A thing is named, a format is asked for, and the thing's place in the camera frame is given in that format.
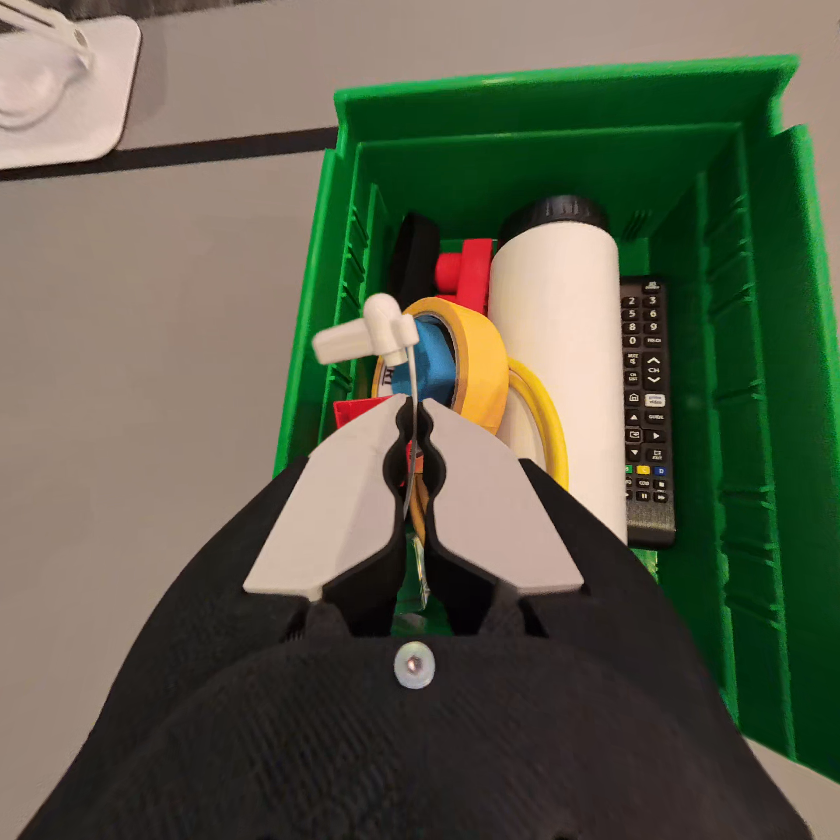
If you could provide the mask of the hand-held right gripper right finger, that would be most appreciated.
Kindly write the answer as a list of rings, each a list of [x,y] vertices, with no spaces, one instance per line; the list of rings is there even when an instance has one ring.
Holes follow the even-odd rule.
[[[508,446],[436,401],[418,410],[425,553],[453,635],[475,636],[494,601],[570,595],[584,578]]]

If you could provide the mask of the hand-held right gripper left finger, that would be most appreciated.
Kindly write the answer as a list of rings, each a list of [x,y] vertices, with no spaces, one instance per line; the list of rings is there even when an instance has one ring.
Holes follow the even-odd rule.
[[[413,409],[409,396],[388,397],[310,453],[246,593],[329,604],[354,634],[391,633],[406,572],[402,486]]]

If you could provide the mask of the green plastic bin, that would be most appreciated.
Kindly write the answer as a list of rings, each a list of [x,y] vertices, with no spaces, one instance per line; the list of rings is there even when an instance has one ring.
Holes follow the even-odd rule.
[[[656,577],[751,740],[838,781],[838,347],[794,56],[542,70],[337,91],[274,472],[329,433],[311,338],[383,291],[406,212],[445,245],[554,194],[606,211],[672,328],[675,545]]]

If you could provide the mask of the grey desk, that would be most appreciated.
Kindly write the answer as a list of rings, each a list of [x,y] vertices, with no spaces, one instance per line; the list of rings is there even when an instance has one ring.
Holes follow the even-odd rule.
[[[340,88],[795,54],[838,295],[838,2],[267,2],[141,22],[120,151],[335,122]],[[2,838],[166,588],[270,480],[322,152],[2,184]]]

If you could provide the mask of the clear plastic wrapper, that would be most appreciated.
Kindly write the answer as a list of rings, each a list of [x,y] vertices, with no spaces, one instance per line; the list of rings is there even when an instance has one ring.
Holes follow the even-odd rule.
[[[419,607],[416,611],[420,613],[425,611],[427,608],[431,590],[427,581],[424,541],[416,533],[414,533],[411,537],[411,547],[416,567],[416,582],[418,591],[417,602]]]

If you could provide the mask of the red flat piece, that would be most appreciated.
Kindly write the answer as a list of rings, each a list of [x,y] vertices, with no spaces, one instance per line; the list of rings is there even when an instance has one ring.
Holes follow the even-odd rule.
[[[378,407],[378,405],[388,402],[390,399],[391,397],[387,395],[333,402],[332,413],[335,430],[340,430],[353,420],[361,417],[365,413],[368,413]]]

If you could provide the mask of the yellow tape roll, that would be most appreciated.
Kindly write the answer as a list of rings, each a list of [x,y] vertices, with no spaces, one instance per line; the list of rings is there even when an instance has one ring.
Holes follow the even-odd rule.
[[[444,325],[457,365],[455,397],[451,406],[446,407],[496,434],[509,390],[508,354],[497,328],[485,315],[441,297],[419,300],[404,315],[414,321],[416,332],[415,321],[422,317],[435,318]]]

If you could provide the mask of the black remote control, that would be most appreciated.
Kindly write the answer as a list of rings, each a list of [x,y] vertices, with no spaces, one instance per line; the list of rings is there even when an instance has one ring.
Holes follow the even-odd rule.
[[[676,540],[667,295],[657,276],[622,276],[623,409],[628,542]]]

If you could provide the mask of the blue foam block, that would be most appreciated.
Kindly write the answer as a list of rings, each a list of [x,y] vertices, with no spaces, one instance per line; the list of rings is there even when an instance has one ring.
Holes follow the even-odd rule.
[[[457,365],[445,326],[432,317],[415,321],[418,343],[414,347],[418,398],[451,406],[455,397]]]

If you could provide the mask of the white bottle black cap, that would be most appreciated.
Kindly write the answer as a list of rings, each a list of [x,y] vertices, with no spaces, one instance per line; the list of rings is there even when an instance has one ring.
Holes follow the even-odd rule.
[[[628,543],[618,247],[592,199],[557,195],[511,214],[490,264],[488,316],[548,393],[568,491]]]

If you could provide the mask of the red plastic block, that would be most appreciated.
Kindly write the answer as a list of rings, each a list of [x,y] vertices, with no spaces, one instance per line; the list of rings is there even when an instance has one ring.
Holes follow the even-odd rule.
[[[440,254],[434,275],[436,296],[487,315],[494,244],[491,238],[469,238],[460,251]]]

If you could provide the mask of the black block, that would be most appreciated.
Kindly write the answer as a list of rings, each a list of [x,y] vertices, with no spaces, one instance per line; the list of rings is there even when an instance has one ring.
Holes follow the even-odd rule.
[[[407,213],[397,233],[388,271],[387,292],[401,311],[437,293],[439,226],[420,213]]]

